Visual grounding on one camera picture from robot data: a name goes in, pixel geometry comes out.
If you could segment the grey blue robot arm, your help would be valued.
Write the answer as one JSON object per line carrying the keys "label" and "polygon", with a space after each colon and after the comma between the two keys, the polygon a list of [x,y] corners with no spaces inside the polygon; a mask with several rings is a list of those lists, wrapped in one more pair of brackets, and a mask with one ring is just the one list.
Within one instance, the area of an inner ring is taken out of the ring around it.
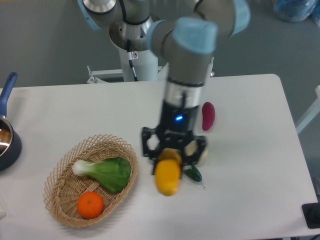
{"label": "grey blue robot arm", "polygon": [[248,3],[199,0],[192,14],[172,21],[153,21],[147,0],[80,0],[78,5],[92,28],[116,25],[120,47],[127,52],[149,50],[168,64],[159,124],[141,130],[143,155],[153,169],[168,149],[178,153],[180,168],[197,164],[207,143],[193,130],[210,62],[220,40],[248,26]]}

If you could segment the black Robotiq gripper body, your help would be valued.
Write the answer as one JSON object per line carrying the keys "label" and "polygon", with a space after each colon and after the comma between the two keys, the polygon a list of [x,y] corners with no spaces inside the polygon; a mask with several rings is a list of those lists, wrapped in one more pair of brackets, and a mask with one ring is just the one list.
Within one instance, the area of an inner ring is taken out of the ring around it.
{"label": "black Robotiq gripper body", "polygon": [[159,143],[157,150],[165,148],[182,150],[199,137],[194,135],[194,126],[199,106],[182,108],[166,101],[162,103],[159,124],[155,129]]}

